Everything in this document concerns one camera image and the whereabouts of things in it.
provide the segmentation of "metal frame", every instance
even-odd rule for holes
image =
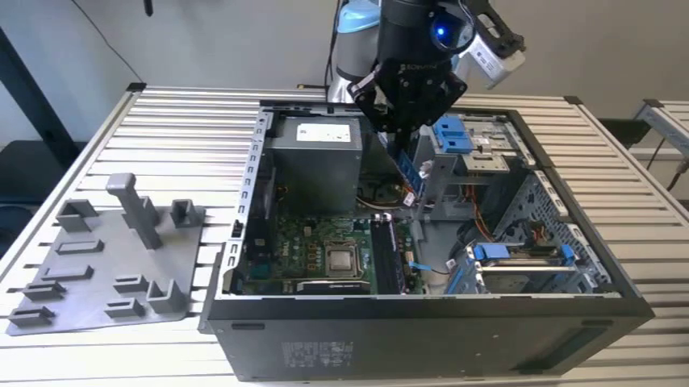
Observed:
[[[689,157],[689,102],[645,100],[635,119],[643,119]]]
[[[114,208],[117,204],[107,200],[99,188],[103,176],[131,170],[141,173],[142,189],[154,201],[166,201],[175,190],[174,195],[182,194],[199,205],[210,206],[194,276],[193,315],[182,322],[81,333],[23,338],[0,333],[0,381],[50,381],[51,386],[66,387],[102,383],[131,387],[151,383],[239,385],[215,337],[198,333],[195,314],[203,310],[207,286],[213,282],[210,266],[231,233],[231,212],[239,200],[237,187],[259,100],[324,98],[321,90],[149,86],[141,95],[127,93],[87,147],[89,156],[82,154],[27,227],[23,240],[14,245],[11,259],[6,256],[0,260],[6,273],[0,281],[0,331],[7,326],[2,316],[22,297],[8,290],[23,287],[31,280],[54,241],[51,209],[56,202],[90,198],[98,209]],[[687,216],[671,205],[660,185],[643,173],[643,167],[629,160],[629,153],[617,147],[615,139],[608,140],[597,120],[589,119],[580,107],[563,98],[468,94],[458,106],[520,111],[553,160],[556,172],[659,317],[563,377],[489,381],[446,378],[376,384],[685,386],[689,381]],[[584,139],[589,145],[575,144]],[[641,196],[647,201],[636,202]],[[649,227],[656,232],[643,238],[621,238],[623,231],[637,233]],[[26,366],[28,361],[39,359],[46,360],[40,365]]]
[[[43,138],[55,160],[67,169],[79,156],[79,148],[2,28],[0,82]]]

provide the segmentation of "blue drive latch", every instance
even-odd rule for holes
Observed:
[[[508,246],[500,243],[480,243],[474,247],[476,260],[506,260],[510,258]]]
[[[445,153],[472,153],[474,143],[472,143],[460,117],[442,116],[433,125],[433,131]]]

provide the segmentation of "black wire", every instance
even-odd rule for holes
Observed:
[[[101,31],[101,28],[98,28],[98,25],[94,23],[91,17],[89,16],[89,13],[85,11],[85,9],[82,8],[82,6],[79,5],[79,3],[77,2],[77,0],[71,0],[73,1],[73,4],[75,4],[77,8],[79,8],[82,14],[85,15],[86,19],[89,20],[89,22],[91,23],[91,25],[94,26],[94,28],[97,28],[97,31],[98,31],[98,34],[101,35],[101,37],[103,38],[103,42],[106,42],[106,45],[109,46],[109,48],[113,50],[113,52],[115,53],[115,55],[119,57],[119,59],[122,60],[122,62],[126,64],[126,66],[130,68],[131,72],[134,73],[137,79],[139,80],[139,82],[143,82],[143,79],[142,77],[139,77],[139,74],[137,73],[135,69],[131,67],[130,65],[130,62],[127,62],[127,60],[122,57],[122,55],[119,54],[118,50],[115,50],[115,47],[113,47],[113,45],[110,44],[109,42],[109,39],[106,38],[106,35],[103,34],[103,32]]]
[[[656,152],[653,152],[653,156],[651,156],[651,161],[648,162],[647,170],[651,170],[651,166],[653,164],[653,161],[656,160],[656,156],[659,155],[660,149],[664,147],[664,144],[665,144],[665,138],[663,140],[660,140],[659,147],[656,148]]]
[[[505,228],[504,228],[504,232],[500,234],[500,236],[496,238],[496,240],[502,240],[505,234],[508,234],[508,230],[516,228],[521,223],[528,223],[529,222],[529,219],[528,218],[520,218],[520,219],[516,219]]]
[[[466,247],[466,242],[464,241],[465,233],[472,229],[474,226],[474,220],[468,220],[461,224],[461,226],[457,229],[457,241],[454,242],[453,247],[450,248],[450,252],[448,254],[448,260],[454,259],[454,256],[457,253],[462,250],[462,248]]]
[[[677,184],[677,181],[680,180],[681,173],[676,173],[676,175],[672,177],[672,181],[669,182],[667,190],[671,191]]]
[[[325,99],[328,101],[328,75],[332,75],[333,79],[333,52],[336,51],[336,41],[337,41],[337,20],[340,18],[341,9],[349,3],[349,0],[344,0],[341,4],[341,0],[337,0],[336,4],[336,14],[333,15],[333,30],[332,30],[332,48],[328,54],[328,64],[325,65],[325,73],[324,73],[324,87],[325,87]]]

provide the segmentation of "orange wire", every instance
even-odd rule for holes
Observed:
[[[496,239],[493,238],[492,233],[488,230],[486,221],[484,220],[484,217],[481,216],[481,212],[478,211],[474,186],[470,186],[470,188],[472,188],[472,202],[474,203],[476,228],[478,228],[478,231],[484,234],[484,237],[489,240],[489,242],[494,242]]]

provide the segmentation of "slatted table surface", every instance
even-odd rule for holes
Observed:
[[[197,331],[210,265],[230,234],[261,99],[324,100],[320,91],[174,89],[127,93],[30,226],[0,260],[0,331],[36,274],[69,198],[99,210],[118,202],[110,173],[134,172],[154,203],[191,198],[209,208],[194,276],[193,309],[181,322],[75,333],[0,334],[0,381],[22,386],[238,384],[215,337]],[[464,381],[334,381],[314,385],[689,385],[689,215],[584,106],[563,98],[470,95],[460,106],[517,109],[657,318],[563,378]],[[298,383],[271,383],[297,385]]]

